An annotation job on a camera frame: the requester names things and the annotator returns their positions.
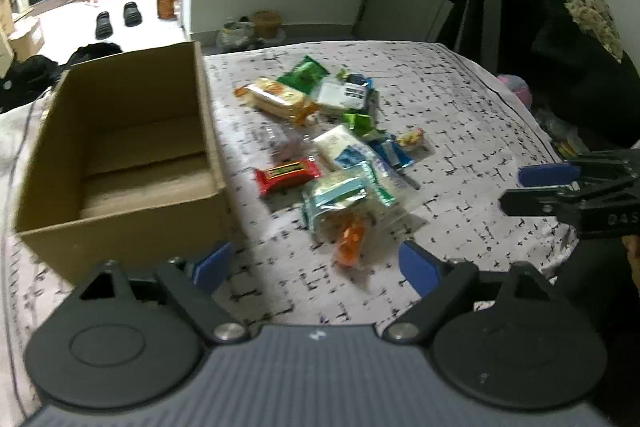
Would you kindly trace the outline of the blue silver snack packet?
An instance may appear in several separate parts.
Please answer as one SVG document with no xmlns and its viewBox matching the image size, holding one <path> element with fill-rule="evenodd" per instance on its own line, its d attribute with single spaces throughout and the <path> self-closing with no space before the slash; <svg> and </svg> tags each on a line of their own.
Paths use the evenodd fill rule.
<svg viewBox="0 0 640 427">
<path fill-rule="evenodd" d="M 414 160 L 392 139 L 374 139 L 369 142 L 369 146 L 380 156 L 390 167 L 401 170 L 411 167 Z"/>
</svg>

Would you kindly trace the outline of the orange snack packet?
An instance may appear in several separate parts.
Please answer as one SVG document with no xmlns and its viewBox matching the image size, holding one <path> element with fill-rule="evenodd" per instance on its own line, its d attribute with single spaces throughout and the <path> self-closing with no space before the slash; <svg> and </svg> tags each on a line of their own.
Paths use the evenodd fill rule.
<svg viewBox="0 0 640 427">
<path fill-rule="evenodd" d="M 335 261 L 346 269 L 355 268 L 361 257 L 361 249 L 372 225 L 368 212 L 344 213 L 337 220 L 340 235 L 337 239 Z"/>
</svg>

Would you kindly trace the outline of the white green snack packet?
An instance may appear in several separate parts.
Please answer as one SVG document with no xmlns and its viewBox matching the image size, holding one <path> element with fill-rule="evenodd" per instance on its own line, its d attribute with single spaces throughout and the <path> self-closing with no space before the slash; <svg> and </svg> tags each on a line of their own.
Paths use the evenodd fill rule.
<svg viewBox="0 0 640 427">
<path fill-rule="evenodd" d="M 409 210 L 418 202 L 418 191 L 382 159 L 365 159 L 355 168 L 370 183 L 374 194 L 386 208 L 401 206 Z"/>
</svg>

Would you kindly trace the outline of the red chocolate bar packet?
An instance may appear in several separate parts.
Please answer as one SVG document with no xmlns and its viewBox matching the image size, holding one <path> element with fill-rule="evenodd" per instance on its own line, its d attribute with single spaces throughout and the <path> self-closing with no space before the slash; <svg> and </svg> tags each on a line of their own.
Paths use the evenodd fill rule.
<svg viewBox="0 0 640 427">
<path fill-rule="evenodd" d="M 264 170 L 255 169 L 254 175 L 260 196 L 267 197 L 274 192 L 298 187 L 318 179 L 322 173 L 314 160 L 303 158 Z"/>
</svg>

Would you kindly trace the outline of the teal silver snack packet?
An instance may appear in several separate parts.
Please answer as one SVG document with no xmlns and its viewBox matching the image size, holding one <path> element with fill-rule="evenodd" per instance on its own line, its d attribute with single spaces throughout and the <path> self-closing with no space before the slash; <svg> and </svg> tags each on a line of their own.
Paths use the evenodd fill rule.
<svg viewBox="0 0 640 427">
<path fill-rule="evenodd" d="M 368 197 L 368 182 L 350 170 L 335 171 L 303 187 L 303 218 L 314 239 L 320 239 L 321 223 L 354 208 Z"/>
</svg>

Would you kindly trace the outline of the patterned white bed sheet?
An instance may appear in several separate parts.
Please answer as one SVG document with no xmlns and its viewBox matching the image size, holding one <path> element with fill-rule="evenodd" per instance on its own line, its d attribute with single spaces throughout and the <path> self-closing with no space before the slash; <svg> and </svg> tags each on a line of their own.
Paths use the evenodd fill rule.
<svg viewBox="0 0 640 427">
<path fill-rule="evenodd" d="M 341 117 L 314 114 L 295 128 L 245 94 L 311 61 L 329 82 L 370 80 L 376 134 L 419 137 L 406 168 L 388 167 Z M 364 157 L 394 198 L 389 210 L 367 203 L 375 219 L 355 269 L 336 265 L 335 217 L 311 232 L 297 188 L 259 193 L 258 170 L 300 156 L 327 174 Z M 485 269 L 561 260 L 568 228 L 498 207 L 518 169 L 554 158 L 518 97 L 440 44 L 325 41 L 203 56 L 184 42 L 77 65 L 1 117 L 2 424 L 37 410 L 25 347 L 95 265 L 140 268 L 229 241 L 231 269 L 214 297 L 247 326 L 385 326 L 418 298 L 398 267 L 405 239 Z"/>
</svg>

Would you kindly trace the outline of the floral fabric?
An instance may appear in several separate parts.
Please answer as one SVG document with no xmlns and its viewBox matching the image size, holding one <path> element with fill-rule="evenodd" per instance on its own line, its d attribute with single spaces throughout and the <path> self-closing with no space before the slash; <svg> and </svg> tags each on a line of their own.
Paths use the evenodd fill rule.
<svg viewBox="0 0 640 427">
<path fill-rule="evenodd" d="M 596 38 L 617 62 L 623 62 L 622 39 L 606 0 L 565 0 L 564 4 L 584 34 Z"/>
</svg>

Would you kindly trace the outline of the light green candy packet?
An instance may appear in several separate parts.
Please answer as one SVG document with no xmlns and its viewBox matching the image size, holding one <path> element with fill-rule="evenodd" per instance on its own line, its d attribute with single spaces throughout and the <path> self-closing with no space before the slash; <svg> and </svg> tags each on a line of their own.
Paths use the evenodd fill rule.
<svg viewBox="0 0 640 427">
<path fill-rule="evenodd" d="M 368 114 L 346 112 L 343 114 L 343 122 L 352 134 L 364 142 L 380 139 L 384 134 L 375 127 L 373 118 Z"/>
</svg>

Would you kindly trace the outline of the orange cracker packet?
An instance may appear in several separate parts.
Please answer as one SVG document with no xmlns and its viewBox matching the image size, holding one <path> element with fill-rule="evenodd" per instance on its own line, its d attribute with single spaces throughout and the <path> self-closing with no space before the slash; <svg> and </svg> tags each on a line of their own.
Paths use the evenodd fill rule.
<svg viewBox="0 0 640 427">
<path fill-rule="evenodd" d="M 267 77 L 260 77 L 245 86 L 237 87 L 233 94 L 243 103 L 288 120 L 296 126 L 303 126 L 307 118 L 320 108 L 309 95 Z"/>
</svg>

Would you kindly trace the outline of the blue green snack packet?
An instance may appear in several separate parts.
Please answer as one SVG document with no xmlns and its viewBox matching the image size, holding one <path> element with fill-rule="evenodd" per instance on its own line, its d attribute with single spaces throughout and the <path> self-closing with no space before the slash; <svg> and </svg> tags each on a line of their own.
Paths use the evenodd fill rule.
<svg viewBox="0 0 640 427">
<path fill-rule="evenodd" d="M 337 79 L 341 80 L 342 83 L 347 83 L 351 86 L 358 86 L 366 91 L 373 89 L 373 81 L 371 78 L 362 74 L 357 74 L 356 72 L 349 72 L 346 69 L 342 69 L 341 72 L 337 74 Z"/>
</svg>

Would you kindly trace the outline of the grey plastic bag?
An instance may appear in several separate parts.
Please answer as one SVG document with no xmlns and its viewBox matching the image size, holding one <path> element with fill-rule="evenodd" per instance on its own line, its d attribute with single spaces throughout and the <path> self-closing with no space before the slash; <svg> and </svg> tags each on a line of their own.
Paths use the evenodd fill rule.
<svg viewBox="0 0 640 427">
<path fill-rule="evenodd" d="M 249 20 L 230 20 L 216 37 L 216 45 L 224 53 L 247 50 L 254 41 L 255 25 Z"/>
</svg>

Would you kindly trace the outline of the left black shoe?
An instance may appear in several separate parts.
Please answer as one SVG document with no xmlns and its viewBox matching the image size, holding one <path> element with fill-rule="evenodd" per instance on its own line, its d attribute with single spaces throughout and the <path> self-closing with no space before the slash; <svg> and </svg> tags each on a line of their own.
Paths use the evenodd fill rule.
<svg viewBox="0 0 640 427">
<path fill-rule="evenodd" d="M 96 31 L 94 35 L 96 36 L 96 40 L 103 40 L 113 35 L 113 26 L 109 12 L 103 11 L 96 17 Z"/>
</svg>

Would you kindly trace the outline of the black shoe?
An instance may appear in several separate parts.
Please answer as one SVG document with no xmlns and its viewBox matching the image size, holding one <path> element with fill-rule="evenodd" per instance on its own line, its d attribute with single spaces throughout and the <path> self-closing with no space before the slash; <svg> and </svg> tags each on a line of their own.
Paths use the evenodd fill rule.
<svg viewBox="0 0 640 427">
<path fill-rule="evenodd" d="M 96 17 L 96 31 L 94 35 L 96 36 L 96 40 L 103 40 L 113 35 L 113 26 L 109 12 L 103 11 Z"/>
<path fill-rule="evenodd" d="M 124 5 L 122 16 L 124 17 L 126 27 L 134 27 L 142 23 L 142 15 L 136 2 L 127 2 Z"/>
</svg>

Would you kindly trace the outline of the right black shoe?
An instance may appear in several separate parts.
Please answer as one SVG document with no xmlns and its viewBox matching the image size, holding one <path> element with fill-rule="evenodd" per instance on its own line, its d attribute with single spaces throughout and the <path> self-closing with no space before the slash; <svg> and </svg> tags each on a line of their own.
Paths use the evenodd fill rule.
<svg viewBox="0 0 640 427">
<path fill-rule="evenodd" d="M 126 27 L 134 27 L 142 23 L 142 15 L 136 2 L 127 2 L 124 5 L 122 16 L 124 17 Z"/>
</svg>

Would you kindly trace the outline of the brown pot by wall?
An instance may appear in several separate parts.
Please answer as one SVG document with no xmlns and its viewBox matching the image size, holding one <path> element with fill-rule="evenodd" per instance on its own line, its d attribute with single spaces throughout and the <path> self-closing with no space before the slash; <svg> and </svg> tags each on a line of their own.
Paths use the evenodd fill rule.
<svg viewBox="0 0 640 427">
<path fill-rule="evenodd" d="M 282 25 L 282 17 L 276 11 L 260 10 L 250 18 L 254 24 L 255 35 L 261 39 L 274 39 Z"/>
</svg>

